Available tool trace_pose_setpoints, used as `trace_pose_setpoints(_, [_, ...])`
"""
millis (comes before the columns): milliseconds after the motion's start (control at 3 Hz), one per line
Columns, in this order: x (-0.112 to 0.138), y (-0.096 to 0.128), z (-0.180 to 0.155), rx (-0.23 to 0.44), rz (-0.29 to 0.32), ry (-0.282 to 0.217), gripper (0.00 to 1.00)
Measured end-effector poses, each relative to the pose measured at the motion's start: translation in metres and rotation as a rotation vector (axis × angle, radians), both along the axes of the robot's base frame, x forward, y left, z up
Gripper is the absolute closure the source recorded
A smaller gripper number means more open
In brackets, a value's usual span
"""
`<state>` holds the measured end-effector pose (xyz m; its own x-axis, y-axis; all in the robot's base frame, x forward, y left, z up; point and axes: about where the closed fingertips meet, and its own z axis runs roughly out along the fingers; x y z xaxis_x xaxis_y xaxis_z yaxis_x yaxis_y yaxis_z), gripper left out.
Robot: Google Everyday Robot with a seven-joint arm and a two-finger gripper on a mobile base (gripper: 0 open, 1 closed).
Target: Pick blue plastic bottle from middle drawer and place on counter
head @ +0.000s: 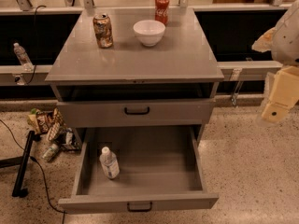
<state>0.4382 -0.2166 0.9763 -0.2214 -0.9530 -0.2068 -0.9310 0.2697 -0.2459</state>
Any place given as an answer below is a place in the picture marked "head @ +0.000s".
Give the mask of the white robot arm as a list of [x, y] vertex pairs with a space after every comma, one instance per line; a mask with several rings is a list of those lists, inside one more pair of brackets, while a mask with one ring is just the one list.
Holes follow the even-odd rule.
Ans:
[[284, 120], [299, 101], [299, 1], [292, 3], [277, 24], [261, 35], [251, 46], [258, 52], [271, 52], [274, 61], [282, 64], [275, 73], [268, 73], [258, 123], [274, 126]]

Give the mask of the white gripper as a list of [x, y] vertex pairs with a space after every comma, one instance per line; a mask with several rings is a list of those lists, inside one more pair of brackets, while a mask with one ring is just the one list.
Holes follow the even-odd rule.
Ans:
[[287, 66], [276, 72], [268, 101], [262, 101], [256, 123], [272, 127], [283, 121], [299, 100], [299, 68]]

